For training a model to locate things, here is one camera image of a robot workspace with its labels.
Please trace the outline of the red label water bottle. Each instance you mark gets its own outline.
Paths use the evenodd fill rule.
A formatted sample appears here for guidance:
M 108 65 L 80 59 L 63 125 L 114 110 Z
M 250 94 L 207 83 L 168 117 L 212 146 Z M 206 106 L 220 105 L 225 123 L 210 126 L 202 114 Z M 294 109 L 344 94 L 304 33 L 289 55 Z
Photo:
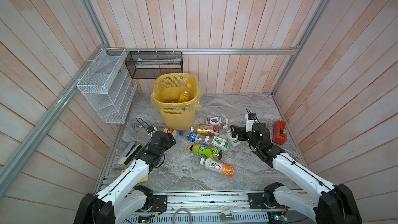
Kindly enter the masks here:
M 173 137 L 178 137 L 179 136 L 179 134 L 180 134 L 180 132 L 179 131 L 177 131 L 177 130 L 174 130 L 174 129 L 168 129 L 168 128 L 165 128 L 164 130 L 163 130 L 165 133 L 167 133 L 167 134 L 171 134 Z

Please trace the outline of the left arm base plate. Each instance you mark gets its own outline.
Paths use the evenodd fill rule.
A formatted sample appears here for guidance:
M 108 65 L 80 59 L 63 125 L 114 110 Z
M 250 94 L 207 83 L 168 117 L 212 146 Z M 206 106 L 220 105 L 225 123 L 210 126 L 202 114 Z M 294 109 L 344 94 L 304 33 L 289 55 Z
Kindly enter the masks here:
M 167 210 L 168 195 L 154 195 L 147 200 L 144 207 L 137 210 L 136 213 L 146 212 L 165 212 Z

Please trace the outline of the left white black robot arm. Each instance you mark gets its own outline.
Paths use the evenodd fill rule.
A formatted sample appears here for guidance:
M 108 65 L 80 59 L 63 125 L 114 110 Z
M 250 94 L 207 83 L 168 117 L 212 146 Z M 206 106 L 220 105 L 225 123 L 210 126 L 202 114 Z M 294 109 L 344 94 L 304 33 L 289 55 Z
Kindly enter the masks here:
M 97 194 L 83 197 L 74 223 L 120 224 L 138 210 L 154 212 L 159 205 L 154 202 L 153 190 L 139 182 L 163 164 L 165 151 L 175 144 L 172 134 L 154 132 L 123 174 Z

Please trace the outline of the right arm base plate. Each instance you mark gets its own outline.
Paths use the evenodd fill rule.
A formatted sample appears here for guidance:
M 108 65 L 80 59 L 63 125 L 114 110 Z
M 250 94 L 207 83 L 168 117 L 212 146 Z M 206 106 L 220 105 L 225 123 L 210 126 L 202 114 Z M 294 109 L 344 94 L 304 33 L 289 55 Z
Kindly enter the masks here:
M 251 209 L 275 209 L 280 207 L 269 192 L 248 193 L 247 196 Z

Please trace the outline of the yellow label tea bottle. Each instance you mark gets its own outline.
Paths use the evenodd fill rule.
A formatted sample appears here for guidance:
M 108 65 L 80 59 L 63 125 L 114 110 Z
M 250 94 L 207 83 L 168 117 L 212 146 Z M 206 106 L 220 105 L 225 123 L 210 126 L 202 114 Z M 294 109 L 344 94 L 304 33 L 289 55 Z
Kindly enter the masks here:
M 192 89 L 192 83 L 187 83 L 179 96 L 178 103 L 185 103 L 190 101 L 190 92 Z

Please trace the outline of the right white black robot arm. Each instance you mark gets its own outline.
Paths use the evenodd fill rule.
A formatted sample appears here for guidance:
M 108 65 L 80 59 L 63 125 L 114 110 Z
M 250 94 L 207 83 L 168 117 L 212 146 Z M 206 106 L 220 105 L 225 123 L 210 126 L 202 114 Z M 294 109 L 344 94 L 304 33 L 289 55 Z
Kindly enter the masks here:
M 321 178 L 274 145 L 265 123 L 254 123 L 250 130 L 235 125 L 230 129 L 233 138 L 248 142 L 261 161 L 304 190 L 301 194 L 282 183 L 272 183 L 264 188 L 262 205 L 267 208 L 290 207 L 318 224 L 362 223 L 352 191 L 343 184 L 336 185 Z

